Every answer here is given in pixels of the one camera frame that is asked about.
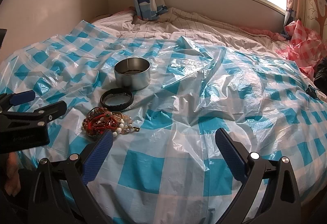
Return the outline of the person left hand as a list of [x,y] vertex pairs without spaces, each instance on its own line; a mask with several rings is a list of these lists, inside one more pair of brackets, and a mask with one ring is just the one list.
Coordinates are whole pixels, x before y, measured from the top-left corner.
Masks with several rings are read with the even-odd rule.
[[16,196],[20,192],[18,173],[18,156],[15,152],[9,153],[6,161],[7,180],[4,189],[9,196]]

